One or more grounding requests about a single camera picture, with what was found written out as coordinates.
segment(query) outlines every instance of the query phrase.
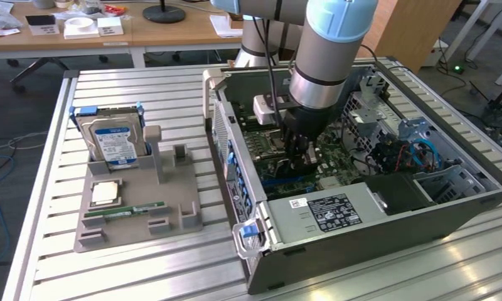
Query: light blue robot arm cap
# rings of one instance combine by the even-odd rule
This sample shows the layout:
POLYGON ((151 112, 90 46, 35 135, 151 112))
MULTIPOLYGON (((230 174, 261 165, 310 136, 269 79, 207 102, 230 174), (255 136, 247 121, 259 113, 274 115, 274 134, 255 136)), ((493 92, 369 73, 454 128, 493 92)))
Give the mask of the light blue robot arm cap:
POLYGON ((241 13, 239 0, 210 0, 210 3, 219 9, 233 13, 241 13))
POLYGON ((370 30, 378 0, 309 0, 307 21, 326 40, 350 43, 370 30))

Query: black lamp base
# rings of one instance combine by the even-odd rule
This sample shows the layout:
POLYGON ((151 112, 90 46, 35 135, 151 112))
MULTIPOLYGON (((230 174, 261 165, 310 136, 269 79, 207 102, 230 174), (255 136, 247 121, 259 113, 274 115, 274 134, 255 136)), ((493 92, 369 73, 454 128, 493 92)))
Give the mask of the black lamp base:
POLYGON ((156 23, 177 23, 185 20, 186 12, 175 6, 166 6, 162 11, 162 6, 155 5, 143 10, 143 17, 156 23))

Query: chair wheel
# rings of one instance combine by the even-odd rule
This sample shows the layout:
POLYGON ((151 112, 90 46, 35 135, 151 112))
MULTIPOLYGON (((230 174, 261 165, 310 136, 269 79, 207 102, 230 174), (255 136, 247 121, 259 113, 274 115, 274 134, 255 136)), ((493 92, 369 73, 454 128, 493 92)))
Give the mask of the chair wheel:
POLYGON ((26 92, 26 87, 19 86, 19 85, 14 85, 14 91, 15 91, 16 94, 23 94, 26 92))
POLYGON ((18 67, 20 64, 19 64, 19 61, 18 61, 18 60, 8 59, 8 65, 10 65, 11 67, 18 67))
POLYGON ((110 59, 106 55, 99 56, 100 63, 108 63, 110 59))

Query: blue hard drive label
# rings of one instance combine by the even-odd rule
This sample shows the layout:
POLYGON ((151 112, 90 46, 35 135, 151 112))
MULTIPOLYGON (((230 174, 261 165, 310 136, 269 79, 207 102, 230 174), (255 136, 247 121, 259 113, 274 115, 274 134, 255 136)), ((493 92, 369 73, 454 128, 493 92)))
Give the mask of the blue hard drive label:
POLYGON ((95 135, 107 162, 122 168, 128 167, 138 159, 136 147, 128 140, 131 129, 128 127, 98 129, 95 135))

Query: power supply label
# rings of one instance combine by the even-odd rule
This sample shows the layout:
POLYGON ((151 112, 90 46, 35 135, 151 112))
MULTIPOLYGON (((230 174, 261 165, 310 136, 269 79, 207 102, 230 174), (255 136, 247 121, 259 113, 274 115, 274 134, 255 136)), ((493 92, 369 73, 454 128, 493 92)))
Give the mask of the power supply label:
POLYGON ((330 232, 361 224, 362 220, 345 194, 309 201, 319 229, 330 232))

